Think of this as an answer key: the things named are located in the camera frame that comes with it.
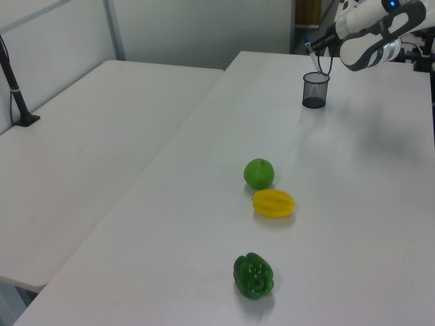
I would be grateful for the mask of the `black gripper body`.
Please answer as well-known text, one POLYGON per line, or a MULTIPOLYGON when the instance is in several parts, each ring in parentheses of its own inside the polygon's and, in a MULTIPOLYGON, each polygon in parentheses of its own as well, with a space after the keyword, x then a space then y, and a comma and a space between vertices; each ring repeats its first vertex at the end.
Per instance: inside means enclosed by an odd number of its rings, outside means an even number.
POLYGON ((331 24, 325 32, 324 45, 334 46, 341 42, 341 38, 338 36, 337 25, 331 24))

